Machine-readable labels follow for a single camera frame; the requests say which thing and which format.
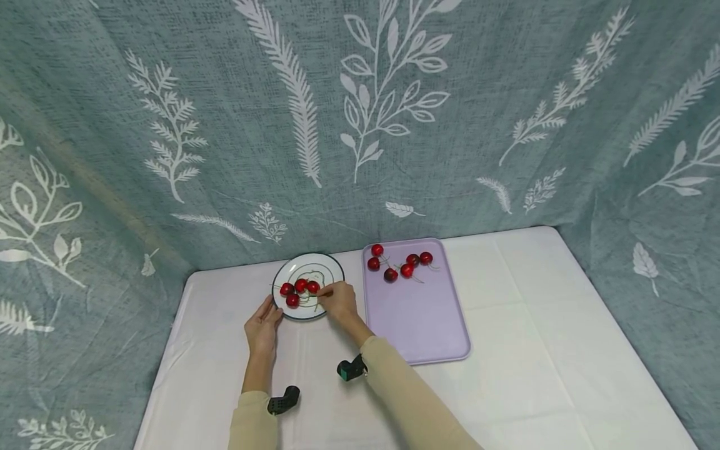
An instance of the person's left hand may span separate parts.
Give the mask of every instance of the person's left hand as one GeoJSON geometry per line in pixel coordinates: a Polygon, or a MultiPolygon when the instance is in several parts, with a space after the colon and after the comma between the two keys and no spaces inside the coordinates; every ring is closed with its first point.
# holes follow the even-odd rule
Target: person's left hand
{"type": "Polygon", "coordinates": [[[281,321],[282,308],[275,307],[272,295],[268,295],[245,324],[250,356],[275,356],[275,332],[281,321]]]}

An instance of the white plate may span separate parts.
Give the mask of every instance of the white plate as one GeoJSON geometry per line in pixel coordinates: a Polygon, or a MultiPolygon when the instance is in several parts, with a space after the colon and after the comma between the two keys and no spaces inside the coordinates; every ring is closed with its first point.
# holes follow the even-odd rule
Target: white plate
{"type": "Polygon", "coordinates": [[[322,253],[306,253],[297,256],[286,262],[277,272],[272,282],[272,297],[275,305],[284,310],[285,317],[293,320],[311,320],[325,314],[323,307],[318,304],[317,297],[311,296],[305,290],[300,294],[300,306],[292,309],[285,303],[285,297],[280,295],[280,287],[283,283],[295,284],[299,278],[308,281],[315,280],[320,287],[325,287],[328,284],[343,281],[345,272],[337,260],[322,253]]]}

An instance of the white tablecloth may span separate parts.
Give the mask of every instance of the white tablecloth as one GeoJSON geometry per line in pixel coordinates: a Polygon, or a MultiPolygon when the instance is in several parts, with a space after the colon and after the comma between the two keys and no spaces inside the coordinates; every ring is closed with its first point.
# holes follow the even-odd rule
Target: white tablecloth
{"type": "MultiPolygon", "coordinates": [[[[696,449],[555,230],[443,243],[473,349],[416,370],[486,450],[696,449]]],[[[364,314],[360,251],[333,256],[364,314]]],[[[227,448],[248,357],[243,324],[282,264],[190,277],[136,450],[227,448]]],[[[336,374],[357,349],[327,318],[285,320],[278,339],[273,395],[302,391],[279,416],[283,449],[403,448],[363,379],[336,374]]]]}

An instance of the fabric backdrop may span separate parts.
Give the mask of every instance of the fabric backdrop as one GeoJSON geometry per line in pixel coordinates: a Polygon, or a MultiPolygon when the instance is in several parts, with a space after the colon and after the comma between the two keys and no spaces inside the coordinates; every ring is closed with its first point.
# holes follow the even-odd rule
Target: fabric backdrop
{"type": "Polygon", "coordinates": [[[557,226],[720,441],[716,0],[5,0],[0,442],[130,449],[186,277],[557,226]]]}

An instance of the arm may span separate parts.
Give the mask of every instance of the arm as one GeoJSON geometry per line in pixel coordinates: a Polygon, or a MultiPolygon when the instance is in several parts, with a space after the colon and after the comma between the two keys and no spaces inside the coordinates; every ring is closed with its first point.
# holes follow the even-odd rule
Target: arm
{"type": "Polygon", "coordinates": [[[482,450],[442,400],[385,339],[375,336],[357,313],[355,292],[345,282],[318,292],[320,304],[360,348],[367,382],[416,450],[482,450]]]}
{"type": "Polygon", "coordinates": [[[282,309],[268,296],[245,324],[250,357],[245,370],[238,407],[230,423],[228,450],[275,450],[277,418],[268,413],[270,378],[275,360],[275,332],[282,320],[282,309]]]}

